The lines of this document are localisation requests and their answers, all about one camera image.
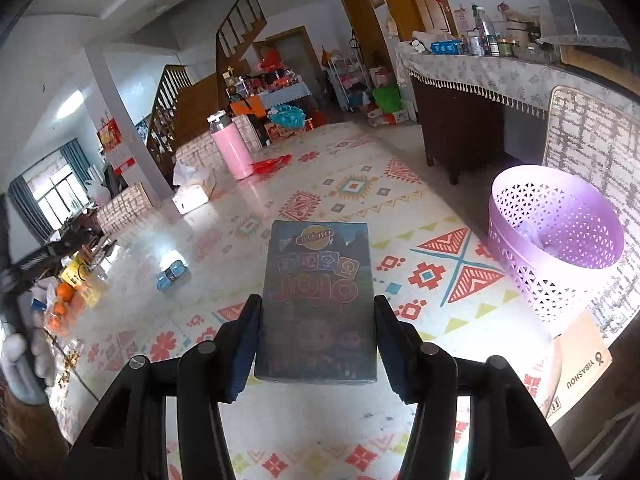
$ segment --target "orange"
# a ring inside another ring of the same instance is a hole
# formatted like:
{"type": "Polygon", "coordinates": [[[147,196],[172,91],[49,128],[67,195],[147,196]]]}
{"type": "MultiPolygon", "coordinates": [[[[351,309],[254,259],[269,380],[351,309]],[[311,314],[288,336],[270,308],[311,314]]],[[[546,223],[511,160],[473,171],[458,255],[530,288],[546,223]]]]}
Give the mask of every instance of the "orange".
{"type": "Polygon", "coordinates": [[[56,288],[56,296],[62,301],[71,301],[76,290],[68,283],[60,283],[56,288]]]}
{"type": "Polygon", "coordinates": [[[62,317],[66,314],[66,305],[62,301],[57,301],[53,306],[53,313],[62,317]]]}

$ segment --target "jar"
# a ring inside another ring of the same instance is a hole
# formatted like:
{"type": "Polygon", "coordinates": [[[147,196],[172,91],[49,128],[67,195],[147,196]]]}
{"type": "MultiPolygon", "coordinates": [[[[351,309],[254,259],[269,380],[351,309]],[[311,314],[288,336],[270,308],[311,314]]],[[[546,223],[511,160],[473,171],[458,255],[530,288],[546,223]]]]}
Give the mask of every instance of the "jar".
{"type": "Polygon", "coordinates": [[[484,56],[484,48],[482,47],[482,41],[480,37],[476,34],[472,36],[469,35],[469,51],[474,56],[484,56]]]}
{"type": "Polygon", "coordinates": [[[515,40],[507,40],[506,38],[500,38],[498,40],[498,51],[501,57],[514,57],[515,50],[514,45],[517,44],[515,40]]]}

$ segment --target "tiled floor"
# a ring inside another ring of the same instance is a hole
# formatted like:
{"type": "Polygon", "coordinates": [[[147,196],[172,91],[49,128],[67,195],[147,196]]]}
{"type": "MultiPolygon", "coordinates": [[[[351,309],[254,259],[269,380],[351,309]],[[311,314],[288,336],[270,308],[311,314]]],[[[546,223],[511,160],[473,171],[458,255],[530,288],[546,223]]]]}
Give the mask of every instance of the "tiled floor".
{"type": "MultiPolygon", "coordinates": [[[[168,204],[119,237],[103,265],[102,299],[72,333],[84,341],[78,372],[98,396],[133,355],[179,356],[237,318],[247,296],[262,291],[274,219],[366,222],[375,293],[385,294],[424,340],[462,358],[501,354],[521,377],[540,361],[548,334],[474,233],[486,225],[494,170],[463,176],[464,186],[451,187],[438,168],[426,167],[415,124],[366,131],[332,124],[260,158],[285,153],[291,163],[273,176],[235,183],[219,174],[208,204],[184,217],[168,204]],[[187,275],[158,292],[155,275],[177,258],[187,275]]],[[[59,409],[69,439],[94,406],[72,377],[59,409]]],[[[236,475],[251,480],[391,480],[414,414],[391,391],[382,362],[378,381],[363,386],[250,377],[238,402],[221,406],[221,413],[236,475]]],[[[174,424],[168,459],[175,480],[174,424]]],[[[462,401],[453,478],[464,469],[467,426],[462,401]]]]}

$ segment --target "purple plastic basket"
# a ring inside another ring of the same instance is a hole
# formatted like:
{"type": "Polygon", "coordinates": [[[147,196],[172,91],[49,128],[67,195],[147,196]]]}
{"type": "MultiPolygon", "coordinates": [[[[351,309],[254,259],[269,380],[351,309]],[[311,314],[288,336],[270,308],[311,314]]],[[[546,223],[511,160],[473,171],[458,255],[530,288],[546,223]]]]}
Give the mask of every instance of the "purple plastic basket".
{"type": "Polygon", "coordinates": [[[494,180],[488,246],[556,336],[606,285],[625,237],[611,204],[591,184],[545,166],[516,166],[494,180]],[[516,231],[525,219],[545,247],[559,251],[557,258],[516,231]]]}

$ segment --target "teal curtain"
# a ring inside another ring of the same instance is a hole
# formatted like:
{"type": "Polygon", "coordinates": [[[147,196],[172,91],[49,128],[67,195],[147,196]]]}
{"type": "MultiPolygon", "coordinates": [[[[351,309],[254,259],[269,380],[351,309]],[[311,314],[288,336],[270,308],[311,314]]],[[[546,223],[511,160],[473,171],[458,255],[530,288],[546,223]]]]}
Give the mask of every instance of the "teal curtain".
{"type": "Polygon", "coordinates": [[[80,143],[77,139],[66,143],[60,148],[60,153],[65,157],[66,163],[71,166],[71,170],[82,184],[82,187],[86,189],[84,185],[85,180],[91,180],[89,174],[89,161],[84,154],[84,151],[80,147],[80,143]]]}
{"type": "Polygon", "coordinates": [[[11,181],[7,195],[31,234],[36,240],[45,242],[53,232],[53,227],[21,176],[11,181]]]}

